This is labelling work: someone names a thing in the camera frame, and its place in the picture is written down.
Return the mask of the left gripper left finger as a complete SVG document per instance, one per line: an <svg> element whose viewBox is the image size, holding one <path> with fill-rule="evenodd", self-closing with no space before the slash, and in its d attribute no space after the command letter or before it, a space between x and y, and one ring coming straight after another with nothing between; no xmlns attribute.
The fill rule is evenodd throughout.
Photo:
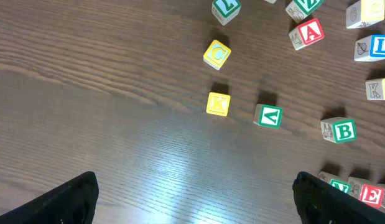
<svg viewBox="0 0 385 224"><path fill-rule="evenodd" d="M87 171L30 202L0 216L1 224L91 224L99 188Z"/></svg>

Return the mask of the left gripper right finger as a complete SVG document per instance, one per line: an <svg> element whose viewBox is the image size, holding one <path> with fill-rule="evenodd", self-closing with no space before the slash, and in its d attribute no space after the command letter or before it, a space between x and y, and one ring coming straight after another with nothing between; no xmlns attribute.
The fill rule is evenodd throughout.
<svg viewBox="0 0 385 224"><path fill-rule="evenodd" d="M292 185L302 223L385 224L385 213L318 179L299 172Z"/></svg>

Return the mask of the green N block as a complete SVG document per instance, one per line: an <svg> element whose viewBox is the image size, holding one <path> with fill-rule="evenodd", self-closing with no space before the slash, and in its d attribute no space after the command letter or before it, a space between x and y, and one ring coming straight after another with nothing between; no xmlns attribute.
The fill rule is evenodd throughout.
<svg viewBox="0 0 385 224"><path fill-rule="evenodd" d="M341 180L339 176L321 171L319 172L317 177L320 180L330 184L332 187L335 187L346 194L350 193L351 191L352 186L349 183L345 182L344 180Z"/></svg>

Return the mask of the red E block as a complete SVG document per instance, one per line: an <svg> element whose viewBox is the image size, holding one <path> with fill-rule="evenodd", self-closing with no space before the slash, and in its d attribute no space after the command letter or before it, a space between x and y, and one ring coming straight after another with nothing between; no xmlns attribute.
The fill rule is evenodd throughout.
<svg viewBox="0 0 385 224"><path fill-rule="evenodd" d="M380 208L383 202L385 188L374 185L368 180L357 177L348 177L351 185L349 195L370 207Z"/></svg>

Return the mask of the yellow O block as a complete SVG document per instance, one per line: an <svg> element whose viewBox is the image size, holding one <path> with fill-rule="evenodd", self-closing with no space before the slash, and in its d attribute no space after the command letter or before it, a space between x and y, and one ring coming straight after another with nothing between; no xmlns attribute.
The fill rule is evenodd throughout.
<svg viewBox="0 0 385 224"><path fill-rule="evenodd" d="M365 88L368 100L385 100L385 78L367 80Z"/></svg>

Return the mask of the blue L block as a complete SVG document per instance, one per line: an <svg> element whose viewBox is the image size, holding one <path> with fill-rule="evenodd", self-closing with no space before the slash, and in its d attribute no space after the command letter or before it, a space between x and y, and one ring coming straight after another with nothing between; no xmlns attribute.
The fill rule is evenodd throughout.
<svg viewBox="0 0 385 224"><path fill-rule="evenodd" d="M354 61L375 62L385 59L385 34L370 35L355 42Z"/></svg>

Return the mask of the red A block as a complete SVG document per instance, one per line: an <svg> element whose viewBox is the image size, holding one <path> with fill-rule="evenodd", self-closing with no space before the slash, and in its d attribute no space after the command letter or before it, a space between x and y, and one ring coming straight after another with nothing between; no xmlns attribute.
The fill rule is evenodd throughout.
<svg viewBox="0 0 385 224"><path fill-rule="evenodd" d="M325 34L317 18L304 22L289 32L289 39L295 50L316 43L324 37Z"/></svg>

